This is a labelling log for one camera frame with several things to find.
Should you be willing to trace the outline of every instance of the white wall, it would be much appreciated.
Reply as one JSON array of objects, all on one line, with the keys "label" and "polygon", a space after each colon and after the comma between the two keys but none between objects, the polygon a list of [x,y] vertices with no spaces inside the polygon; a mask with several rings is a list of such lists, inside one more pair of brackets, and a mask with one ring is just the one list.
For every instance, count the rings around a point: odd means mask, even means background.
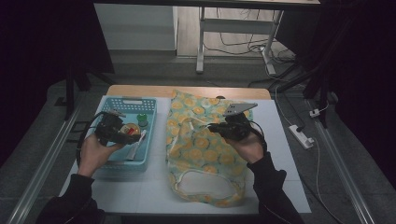
[{"label": "white wall", "polygon": [[94,5],[109,49],[177,48],[177,7]]}]

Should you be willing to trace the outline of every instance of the black sleeve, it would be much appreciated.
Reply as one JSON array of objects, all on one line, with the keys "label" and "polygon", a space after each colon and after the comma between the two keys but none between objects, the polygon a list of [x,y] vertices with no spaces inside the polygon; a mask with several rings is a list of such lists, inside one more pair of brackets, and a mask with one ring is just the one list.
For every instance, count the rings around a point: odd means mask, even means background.
[{"label": "black sleeve", "polygon": [[87,176],[71,175],[64,195],[49,200],[36,223],[104,223],[105,212],[92,199],[92,183],[93,179]]},{"label": "black sleeve", "polygon": [[264,223],[304,223],[283,191],[286,171],[277,171],[271,153],[247,167],[254,174],[254,191],[259,198],[259,213]]}]

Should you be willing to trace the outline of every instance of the blue tray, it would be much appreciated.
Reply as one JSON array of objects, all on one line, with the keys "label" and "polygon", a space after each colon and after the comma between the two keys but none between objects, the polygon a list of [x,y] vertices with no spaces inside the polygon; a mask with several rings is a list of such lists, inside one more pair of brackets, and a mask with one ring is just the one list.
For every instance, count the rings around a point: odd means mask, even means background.
[{"label": "blue tray", "polygon": [[[120,117],[123,123],[136,123],[138,114],[147,114],[148,127],[144,140],[140,143],[138,150],[134,156],[133,161],[127,161],[126,156],[132,145],[126,145],[120,150],[114,152],[107,163],[101,170],[111,171],[146,171],[149,149],[151,145],[151,138],[154,129],[155,119],[157,115],[157,101],[154,98],[131,98],[125,96],[103,96],[102,100],[96,110],[96,114],[101,111],[109,111],[115,109],[126,118]],[[96,126],[100,119],[97,119],[93,126]]]}]

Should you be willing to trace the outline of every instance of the floor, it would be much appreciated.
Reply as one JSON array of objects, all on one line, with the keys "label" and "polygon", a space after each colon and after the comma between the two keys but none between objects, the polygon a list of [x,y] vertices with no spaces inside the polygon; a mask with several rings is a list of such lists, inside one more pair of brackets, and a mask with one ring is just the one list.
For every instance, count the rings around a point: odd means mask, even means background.
[{"label": "floor", "polygon": [[[197,9],[187,9],[195,11],[198,17]],[[183,39],[181,26],[182,24],[180,23],[180,42]],[[196,29],[186,24],[183,26]],[[243,35],[242,37],[238,37],[240,39],[227,39],[227,41],[244,41],[245,37]],[[207,41],[213,41],[213,43],[210,43],[205,40],[207,44],[213,44],[211,46],[212,48],[222,48],[219,39],[216,41],[216,44],[214,41],[215,37],[209,37],[207,35],[205,38],[208,38]],[[180,42],[178,57],[166,53],[164,55],[150,53],[131,54],[128,52],[112,51],[111,57],[116,74],[109,76],[119,84],[135,85],[245,88],[251,81],[260,80],[261,82],[255,83],[251,87],[269,88],[275,82],[272,77],[266,75],[262,59],[254,53],[246,57],[225,57],[225,54],[219,55],[218,52],[207,50],[205,54],[211,57],[205,58],[204,74],[197,76],[195,74],[195,59],[193,58],[196,49],[183,48]],[[244,49],[246,49],[246,46],[233,50]],[[276,64],[276,71],[281,73],[289,66],[290,63]],[[297,69],[289,77],[285,77],[285,79],[297,76],[298,73],[299,70]],[[101,96],[106,94],[108,88],[108,85],[97,77],[89,75],[89,78],[92,83],[91,90],[88,92],[76,92],[78,97],[83,96],[84,99],[77,120],[87,120],[92,117]],[[320,200],[318,199],[320,195],[327,208],[342,223],[361,223],[351,198],[347,194],[339,174],[336,172],[332,159],[329,157],[328,149],[318,134],[318,128],[308,115],[310,108],[302,96],[303,88],[304,83],[290,89],[286,92],[286,95],[272,94],[272,99],[276,100],[278,105],[278,112],[290,144],[291,153],[300,175],[306,183],[304,190],[312,213],[302,214],[302,217],[306,223],[337,223],[326,212],[325,208],[320,205]],[[64,92],[64,82],[60,82],[49,88],[48,101],[41,113],[28,133],[21,140],[13,155],[11,155],[5,165],[0,169],[0,210],[2,211],[0,214],[0,223],[7,222],[18,199],[28,185],[31,176],[35,173],[35,168],[41,162],[57,131],[60,130],[64,123],[64,107],[55,106],[58,98],[64,97]],[[332,134],[334,143],[339,148],[349,172],[361,191],[364,201],[367,202],[375,223],[396,223],[396,192],[394,188],[382,175],[359,140],[334,112],[336,100],[333,98],[330,98],[330,100],[331,103],[327,108],[328,130]],[[310,103],[315,105],[316,99],[311,100]],[[288,130],[291,123],[298,125],[304,124],[305,135],[315,138],[317,144],[310,150],[303,149]],[[67,135],[68,140],[75,140],[77,138],[77,133]],[[35,223],[35,218],[44,204],[51,196],[59,193],[71,164],[74,162],[75,148],[75,143],[72,141],[67,141],[63,145],[60,155],[47,177],[47,181],[39,191],[32,209],[27,215],[25,223]],[[228,220],[227,218],[218,220],[215,217],[185,217],[182,219],[176,217],[144,217],[139,215],[134,217],[120,217],[117,214],[109,214],[106,223],[129,223],[130,221],[134,221],[134,223],[153,223],[159,221],[161,223],[226,223]]]}]

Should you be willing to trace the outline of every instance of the cloth bag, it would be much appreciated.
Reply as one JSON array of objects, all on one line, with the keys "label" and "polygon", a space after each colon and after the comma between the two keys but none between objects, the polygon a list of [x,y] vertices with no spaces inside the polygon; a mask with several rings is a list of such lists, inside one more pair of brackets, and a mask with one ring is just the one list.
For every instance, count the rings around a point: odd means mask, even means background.
[{"label": "cloth bag", "polygon": [[[218,207],[244,198],[246,162],[218,133],[207,129],[208,123],[224,122],[222,114],[234,103],[243,102],[173,91],[166,160],[171,188],[181,198]],[[252,120],[251,111],[245,115]]]}]

